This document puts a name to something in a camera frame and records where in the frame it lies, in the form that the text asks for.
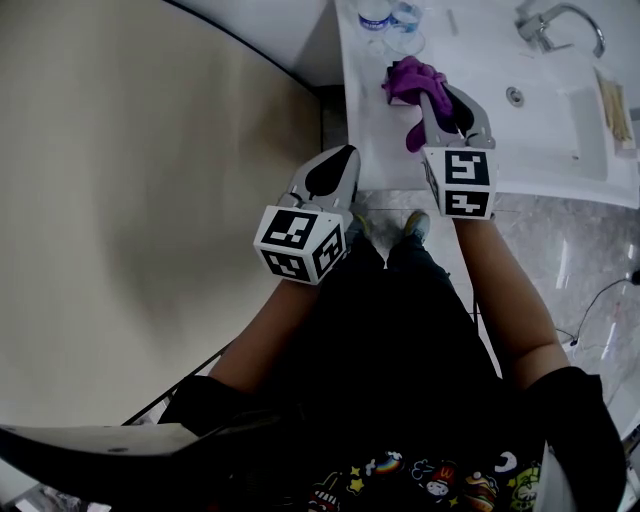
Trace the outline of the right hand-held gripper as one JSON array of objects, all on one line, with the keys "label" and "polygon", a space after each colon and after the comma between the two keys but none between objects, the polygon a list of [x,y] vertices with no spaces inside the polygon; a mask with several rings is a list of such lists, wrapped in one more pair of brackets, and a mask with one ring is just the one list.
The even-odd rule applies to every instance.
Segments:
[{"label": "right hand-held gripper", "polygon": [[467,93],[443,85],[453,107],[453,120],[436,113],[427,92],[420,94],[426,145],[421,148],[427,182],[443,217],[490,219],[495,199],[498,165],[486,111]]}]

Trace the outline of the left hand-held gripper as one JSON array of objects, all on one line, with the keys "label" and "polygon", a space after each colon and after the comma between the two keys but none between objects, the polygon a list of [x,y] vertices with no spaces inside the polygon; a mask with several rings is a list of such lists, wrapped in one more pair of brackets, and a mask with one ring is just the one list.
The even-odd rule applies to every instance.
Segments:
[{"label": "left hand-held gripper", "polygon": [[317,285],[344,257],[359,171],[352,145],[326,150],[296,171],[289,192],[266,207],[253,242],[272,274]]}]

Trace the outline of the purple cloth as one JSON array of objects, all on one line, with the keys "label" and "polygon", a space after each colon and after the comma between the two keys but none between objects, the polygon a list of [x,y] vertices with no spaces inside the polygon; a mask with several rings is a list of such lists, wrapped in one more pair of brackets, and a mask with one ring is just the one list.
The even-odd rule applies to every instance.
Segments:
[{"label": "purple cloth", "polygon": [[420,107],[420,94],[427,92],[437,114],[453,120],[453,107],[443,85],[448,83],[446,76],[433,66],[425,64],[414,56],[394,61],[387,68],[386,77],[381,85],[386,100],[398,97]]}]

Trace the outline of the person's right forearm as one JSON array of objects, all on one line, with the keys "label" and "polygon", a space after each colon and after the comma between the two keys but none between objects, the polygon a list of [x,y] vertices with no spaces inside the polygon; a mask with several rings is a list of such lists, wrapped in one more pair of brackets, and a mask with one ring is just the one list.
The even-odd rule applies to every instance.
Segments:
[{"label": "person's right forearm", "polygon": [[495,223],[456,219],[454,226],[503,378],[527,389],[568,367],[548,309]]}]

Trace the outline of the person's left forearm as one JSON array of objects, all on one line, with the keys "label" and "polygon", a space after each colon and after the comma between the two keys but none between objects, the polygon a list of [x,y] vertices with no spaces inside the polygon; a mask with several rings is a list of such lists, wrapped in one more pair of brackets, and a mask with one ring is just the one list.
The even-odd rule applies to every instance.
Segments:
[{"label": "person's left forearm", "polygon": [[320,288],[281,281],[257,315],[231,342],[209,376],[244,393],[253,393],[313,311]]}]

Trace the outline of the clear water bottle blue cap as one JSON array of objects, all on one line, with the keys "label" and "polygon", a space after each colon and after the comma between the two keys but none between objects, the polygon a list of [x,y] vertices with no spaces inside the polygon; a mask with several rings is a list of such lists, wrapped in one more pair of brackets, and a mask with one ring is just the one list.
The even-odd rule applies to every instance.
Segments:
[{"label": "clear water bottle blue cap", "polygon": [[394,52],[415,56],[425,46],[420,27],[425,10],[425,0],[394,0],[385,32],[385,43]]}]

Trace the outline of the clear water bottle white cap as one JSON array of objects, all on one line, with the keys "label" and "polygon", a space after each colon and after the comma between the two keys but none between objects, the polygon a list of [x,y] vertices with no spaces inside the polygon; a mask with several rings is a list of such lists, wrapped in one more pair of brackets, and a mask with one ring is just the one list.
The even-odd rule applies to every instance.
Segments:
[{"label": "clear water bottle white cap", "polygon": [[389,0],[357,0],[357,21],[360,35],[372,53],[384,51],[383,36],[389,25]]}]

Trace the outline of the white washbasin counter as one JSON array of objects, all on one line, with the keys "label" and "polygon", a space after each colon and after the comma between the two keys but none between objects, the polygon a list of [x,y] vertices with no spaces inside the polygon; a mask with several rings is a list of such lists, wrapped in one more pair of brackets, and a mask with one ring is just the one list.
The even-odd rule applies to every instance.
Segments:
[{"label": "white washbasin counter", "polygon": [[[356,0],[335,0],[345,81],[348,137],[360,152],[363,190],[427,185],[418,155],[405,145],[419,121],[414,107],[391,106],[381,87],[394,53],[372,53],[360,35]],[[517,34],[510,0],[431,0],[419,59],[487,112],[496,141],[497,188],[640,207],[636,160],[615,155],[592,58],[573,49],[543,54]],[[524,105],[512,106],[508,87]]]}]

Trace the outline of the person's black trousers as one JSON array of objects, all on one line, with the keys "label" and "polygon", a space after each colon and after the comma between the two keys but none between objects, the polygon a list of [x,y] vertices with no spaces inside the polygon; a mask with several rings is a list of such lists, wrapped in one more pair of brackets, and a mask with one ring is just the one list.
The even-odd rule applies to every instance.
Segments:
[{"label": "person's black trousers", "polygon": [[347,275],[387,272],[410,281],[424,281],[425,286],[440,293],[455,295],[449,274],[434,261],[423,241],[420,232],[405,235],[384,260],[372,242],[364,234],[358,234],[336,271]]}]

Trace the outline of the chrome faucet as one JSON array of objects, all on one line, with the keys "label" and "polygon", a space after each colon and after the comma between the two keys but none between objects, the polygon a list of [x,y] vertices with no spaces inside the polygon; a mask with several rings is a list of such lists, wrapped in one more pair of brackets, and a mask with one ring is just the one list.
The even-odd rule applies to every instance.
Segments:
[{"label": "chrome faucet", "polygon": [[592,50],[593,55],[599,59],[606,51],[604,33],[595,19],[584,9],[568,2],[560,2],[544,12],[529,15],[524,5],[517,12],[519,18],[515,22],[518,34],[527,43],[537,43],[543,53],[552,53],[573,47],[572,43],[556,45],[547,35],[546,31],[553,20],[563,14],[573,14],[582,18],[593,29],[596,36],[596,44]]}]

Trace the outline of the bundle of wooden sticks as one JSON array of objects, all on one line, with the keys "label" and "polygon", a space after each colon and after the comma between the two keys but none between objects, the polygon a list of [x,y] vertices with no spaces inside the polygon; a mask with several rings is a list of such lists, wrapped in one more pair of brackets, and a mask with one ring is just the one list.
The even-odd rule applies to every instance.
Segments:
[{"label": "bundle of wooden sticks", "polygon": [[626,142],[631,139],[631,131],[626,121],[623,88],[617,82],[596,73],[602,97],[606,125],[615,140]]}]

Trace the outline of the white rectangular tray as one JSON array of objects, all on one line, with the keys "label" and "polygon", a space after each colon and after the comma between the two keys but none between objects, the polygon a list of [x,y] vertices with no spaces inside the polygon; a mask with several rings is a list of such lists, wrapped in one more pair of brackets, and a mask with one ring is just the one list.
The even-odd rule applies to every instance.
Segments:
[{"label": "white rectangular tray", "polygon": [[[614,77],[613,73],[609,69],[601,67],[601,66],[595,66],[594,67],[595,77],[596,77],[596,73],[597,72],[602,74],[604,77],[617,82],[618,84],[620,84],[622,86],[622,84]],[[614,152],[615,152],[615,155],[617,157],[638,160],[640,158],[640,149],[638,148],[637,143],[636,143],[636,138],[635,138],[635,134],[634,134],[634,131],[633,131],[633,126],[632,126],[631,112],[630,112],[630,108],[627,106],[627,101],[626,101],[626,95],[625,95],[624,88],[623,88],[623,98],[624,98],[624,105],[625,105],[626,121],[627,121],[629,129],[631,131],[631,139],[629,141],[626,141],[626,142],[619,142],[619,141],[614,139],[611,131],[609,130],[609,128],[606,125],[605,112],[604,112],[604,107],[603,107],[603,102],[602,102],[602,97],[601,97],[601,103],[602,103],[603,112],[604,112],[604,120],[605,120],[606,130],[607,130],[608,135],[612,139]]]}]

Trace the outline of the black mounted device plate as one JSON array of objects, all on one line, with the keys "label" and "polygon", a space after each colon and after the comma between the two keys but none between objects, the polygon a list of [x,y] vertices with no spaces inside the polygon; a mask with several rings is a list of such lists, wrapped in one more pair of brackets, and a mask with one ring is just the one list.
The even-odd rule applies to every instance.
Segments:
[{"label": "black mounted device plate", "polygon": [[0,425],[0,459],[63,493],[132,510],[200,509],[217,498],[270,498],[296,463],[275,417],[198,436],[178,423],[34,428]]}]

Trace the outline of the dark framed window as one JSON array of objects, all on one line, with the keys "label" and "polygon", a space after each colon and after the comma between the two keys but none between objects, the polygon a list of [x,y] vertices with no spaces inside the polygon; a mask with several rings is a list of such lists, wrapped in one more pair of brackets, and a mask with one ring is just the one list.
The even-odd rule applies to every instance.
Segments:
[{"label": "dark framed window", "polygon": [[37,485],[17,498],[10,512],[111,512],[112,507],[85,501],[49,486]]}]

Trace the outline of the large beige board black frame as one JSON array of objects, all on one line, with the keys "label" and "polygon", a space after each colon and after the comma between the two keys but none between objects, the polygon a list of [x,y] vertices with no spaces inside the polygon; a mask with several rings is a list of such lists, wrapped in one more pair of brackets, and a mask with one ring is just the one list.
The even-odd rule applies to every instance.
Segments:
[{"label": "large beige board black frame", "polygon": [[122,423],[231,341],[320,139],[311,91],[164,0],[0,0],[0,424]]}]

